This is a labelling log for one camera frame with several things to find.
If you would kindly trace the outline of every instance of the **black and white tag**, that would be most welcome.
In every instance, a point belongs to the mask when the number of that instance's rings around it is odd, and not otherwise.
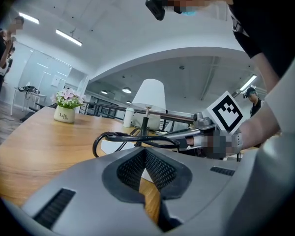
[[[220,130],[226,130],[230,134],[233,134],[244,121],[239,105],[228,92],[203,111],[203,115],[210,117]]]

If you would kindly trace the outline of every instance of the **glass partition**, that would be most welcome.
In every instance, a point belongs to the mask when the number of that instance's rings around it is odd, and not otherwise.
[[[19,87],[30,84],[41,94],[40,104],[50,106],[51,96],[64,88],[72,67],[39,51],[33,51],[19,81]],[[25,99],[23,93],[18,93],[15,104],[19,106],[33,106],[38,97]]]

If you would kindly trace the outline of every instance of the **white lamp shade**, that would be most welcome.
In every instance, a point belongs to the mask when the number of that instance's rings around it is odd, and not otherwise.
[[[132,104],[140,108],[151,107],[152,111],[166,111],[164,85],[158,80],[144,80]]]

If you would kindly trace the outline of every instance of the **vent grille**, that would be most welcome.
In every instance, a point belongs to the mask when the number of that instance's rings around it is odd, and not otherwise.
[[[217,173],[220,173],[223,175],[228,175],[228,176],[232,176],[235,173],[234,170],[224,169],[224,168],[220,168],[220,167],[216,167],[216,166],[212,167],[210,169],[210,171],[214,171],[214,172],[217,172]]]
[[[121,182],[139,191],[141,175],[145,167],[145,153],[140,152],[130,160],[121,164],[117,169],[117,176]]]
[[[74,195],[74,191],[61,189],[34,217],[34,220],[51,229]]]
[[[147,151],[146,169],[158,190],[171,183],[177,175],[174,167]]]

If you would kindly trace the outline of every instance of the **lamp stand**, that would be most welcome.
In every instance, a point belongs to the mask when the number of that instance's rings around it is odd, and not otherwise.
[[[143,117],[143,121],[142,121],[142,125],[141,125],[141,131],[140,131],[140,136],[147,136],[148,132],[147,132],[147,128],[148,128],[148,113],[149,113],[149,107],[147,107],[147,112],[146,112],[146,116]],[[141,142],[136,142],[135,146],[139,147],[141,146],[142,143]]]

